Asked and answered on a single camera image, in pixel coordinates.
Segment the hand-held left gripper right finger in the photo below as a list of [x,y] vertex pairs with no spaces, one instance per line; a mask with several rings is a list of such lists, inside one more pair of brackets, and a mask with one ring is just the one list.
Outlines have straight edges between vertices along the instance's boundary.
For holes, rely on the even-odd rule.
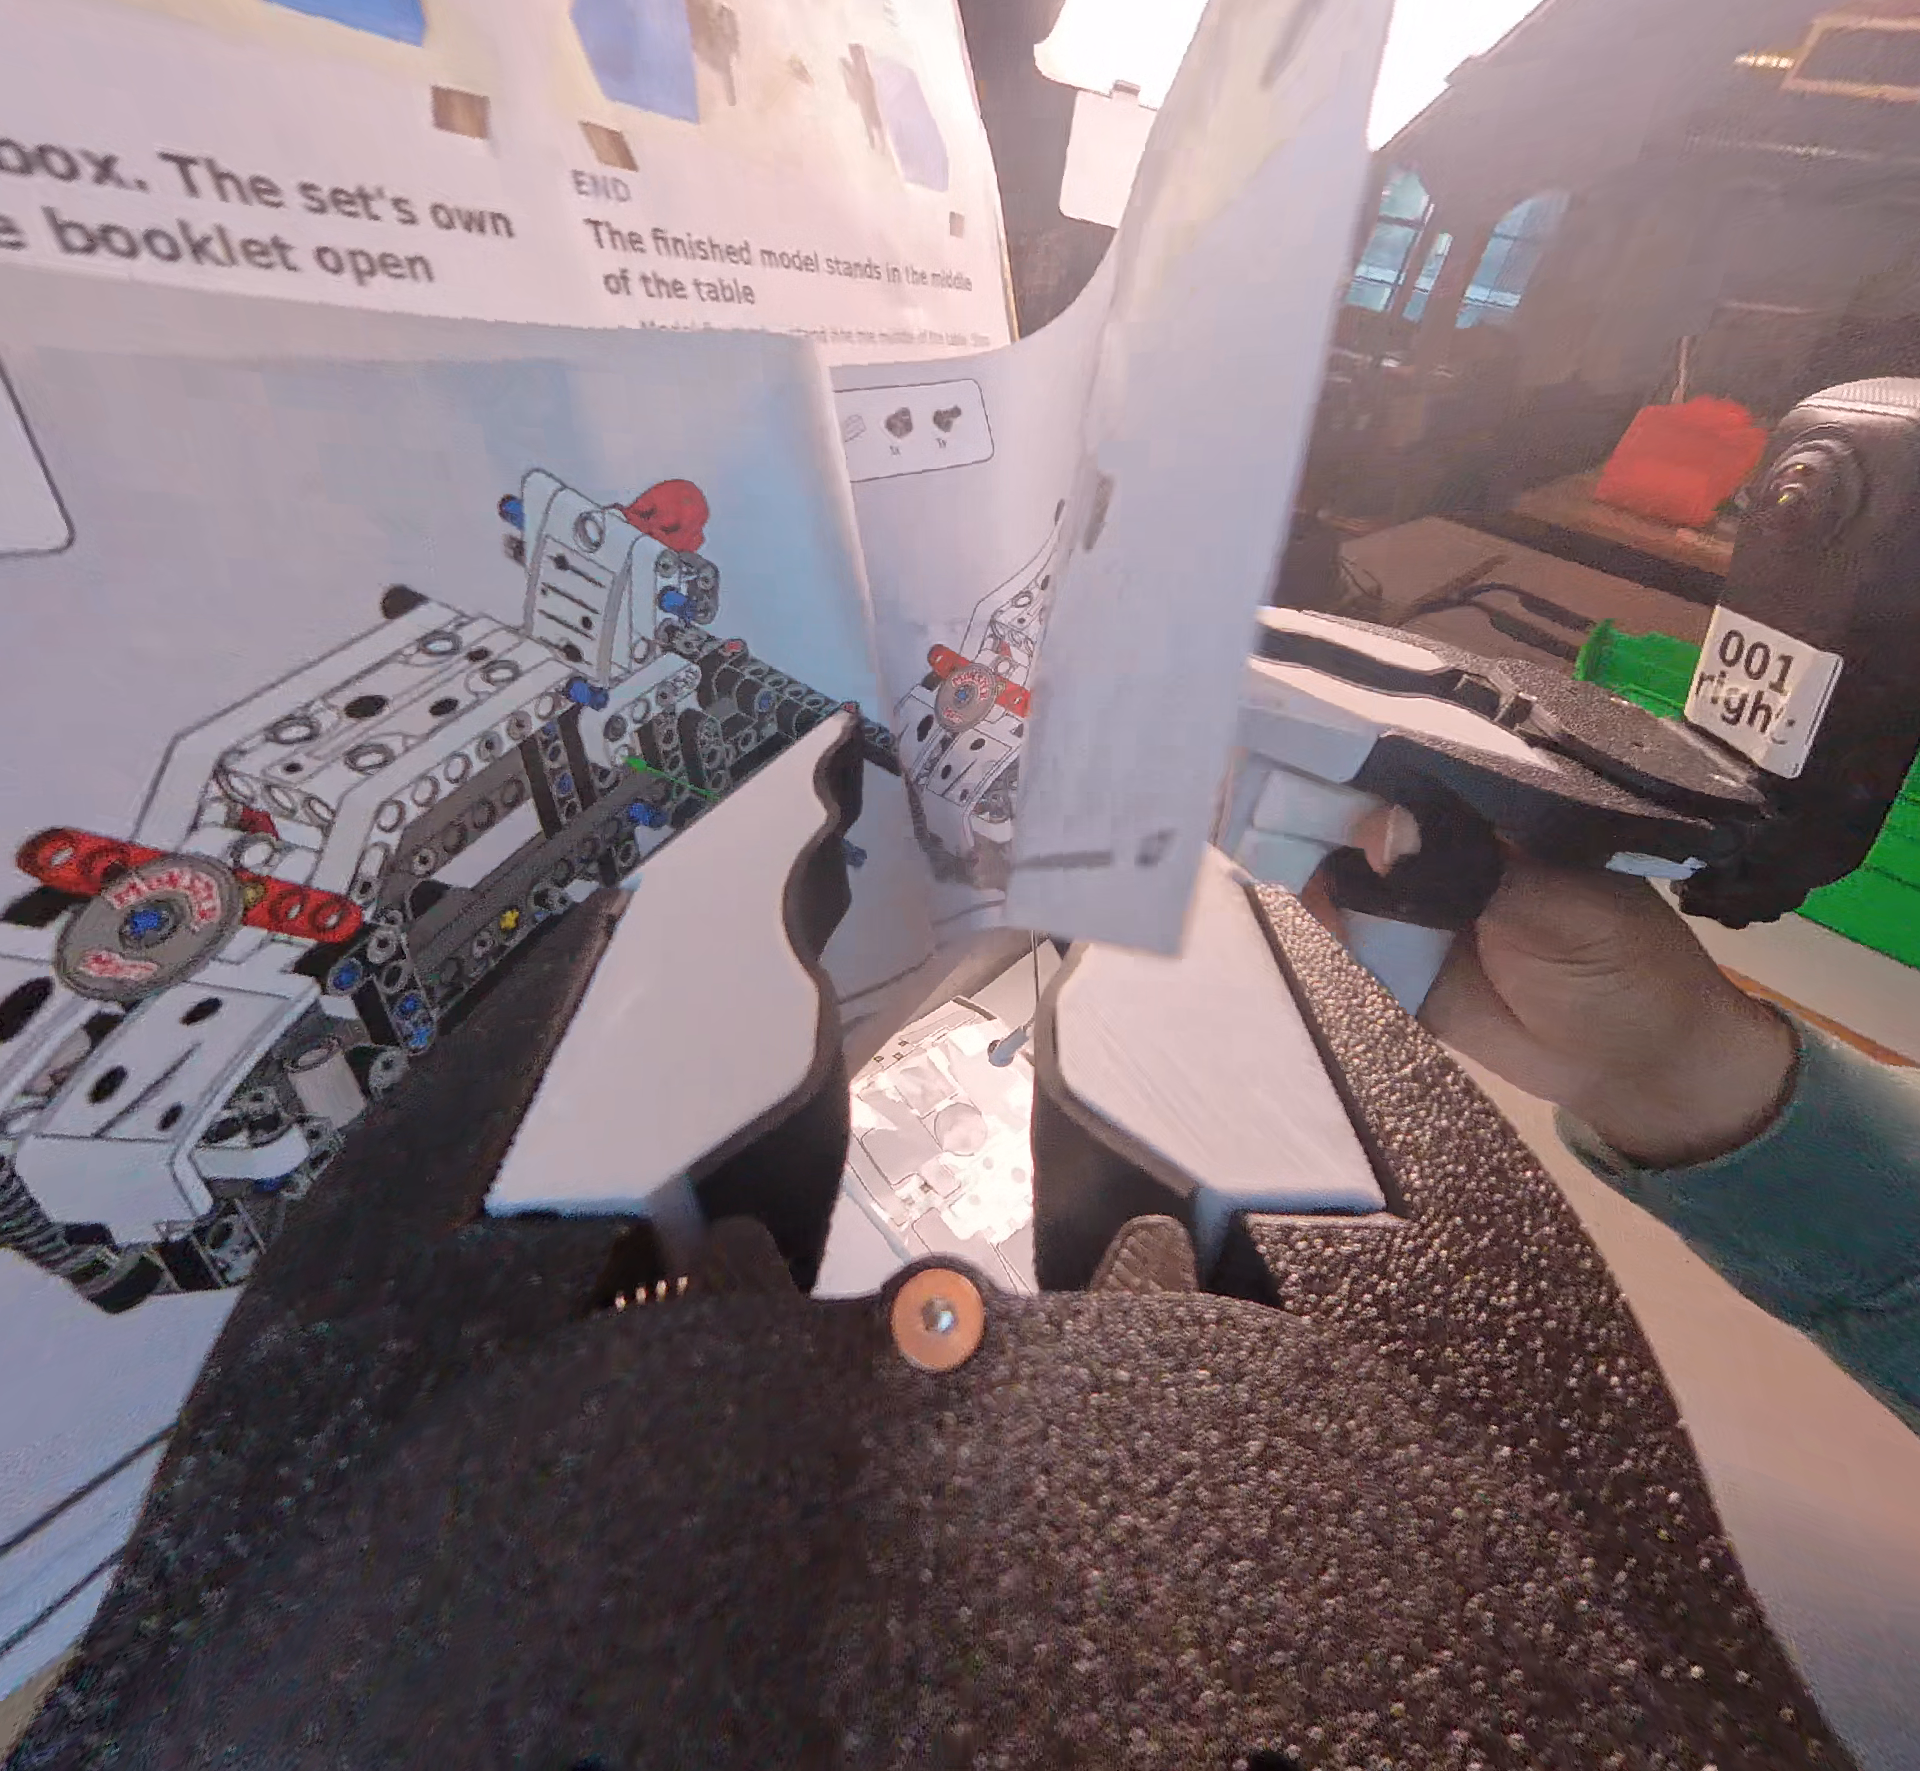
[[1053,995],[1069,1102],[1121,1157],[1203,1212],[1386,1208],[1252,887],[1219,851],[1201,862],[1177,953],[1089,943]]

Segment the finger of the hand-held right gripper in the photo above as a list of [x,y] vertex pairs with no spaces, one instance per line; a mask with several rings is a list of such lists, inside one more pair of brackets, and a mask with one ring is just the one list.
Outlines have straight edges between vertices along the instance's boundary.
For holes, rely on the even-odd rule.
[[1517,740],[1514,706],[1489,659],[1331,612],[1256,612],[1250,710],[1268,718],[1358,740]]
[[1357,847],[1388,873],[1421,852],[1421,825],[1357,784],[1379,742],[1365,712],[1297,687],[1244,687],[1219,811],[1219,851],[1252,881],[1304,889],[1322,860]]

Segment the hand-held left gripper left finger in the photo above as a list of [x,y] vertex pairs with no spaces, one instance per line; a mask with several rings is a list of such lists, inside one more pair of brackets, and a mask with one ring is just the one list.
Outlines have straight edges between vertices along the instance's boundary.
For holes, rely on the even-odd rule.
[[858,715],[835,710],[643,871],[496,1173],[491,1215],[622,1215],[672,1256],[761,1219],[822,1256],[849,1143],[822,957],[851,908]]

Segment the building instruction booklet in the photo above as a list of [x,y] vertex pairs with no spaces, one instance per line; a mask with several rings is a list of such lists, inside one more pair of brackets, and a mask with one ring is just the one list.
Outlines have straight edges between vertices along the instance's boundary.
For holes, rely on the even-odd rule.
[[1209,0],[1022,336],[1000,200],[992,349],[5,258],[5,1693],[348,1147],[835,710],[843,1016],[1006,924],[1180,943],[1392,4]]

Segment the person's right forearm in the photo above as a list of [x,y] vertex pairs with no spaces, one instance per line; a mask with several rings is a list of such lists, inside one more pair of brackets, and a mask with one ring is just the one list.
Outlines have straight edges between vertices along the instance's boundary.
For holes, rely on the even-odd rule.
[[1780,1110],[1728,1155],[1650,1166],[1572,1111],[1554,1113],[1554,1129],[1600,1181],[1916,1428],[1916,1068],[1806,1022],[1794,1031]]

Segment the grey desk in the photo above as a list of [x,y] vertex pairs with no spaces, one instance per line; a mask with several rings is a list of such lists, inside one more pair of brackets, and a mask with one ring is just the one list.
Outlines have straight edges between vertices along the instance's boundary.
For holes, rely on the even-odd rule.
[[1741,1562],[1867,1766],[1916,1766],[1916,1428],[1600,1181],[1557,1105],[1452,1051],[1507,1107],[1613,1267]]

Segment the printed task sheet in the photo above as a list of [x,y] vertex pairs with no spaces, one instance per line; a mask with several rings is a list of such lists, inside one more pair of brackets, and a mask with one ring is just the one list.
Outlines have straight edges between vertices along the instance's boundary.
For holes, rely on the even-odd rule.
[[5,0],[5,258],[443,318],[1012,336],[957,0]]

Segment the person's right hand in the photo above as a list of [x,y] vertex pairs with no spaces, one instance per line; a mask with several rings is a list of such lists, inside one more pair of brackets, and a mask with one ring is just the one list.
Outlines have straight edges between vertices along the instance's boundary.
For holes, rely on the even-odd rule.
[[1796,1027],[1731,981],[1650,884],[1517,847],[1419,1017],[1644,1166],[1762,1135],[1800,1059]]

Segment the green plastic object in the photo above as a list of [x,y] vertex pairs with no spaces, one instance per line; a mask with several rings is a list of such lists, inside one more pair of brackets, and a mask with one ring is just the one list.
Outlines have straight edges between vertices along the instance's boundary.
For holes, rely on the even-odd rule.
[[[1680,718],[1699,647],[1663,633],[1629,633],[1597,619],[1574,663],[1657,715]],[[1813,889],[1798,913],[1907,967],[1917,967],[1917,764],[1912,764],[1876,842],[1856,871]]]

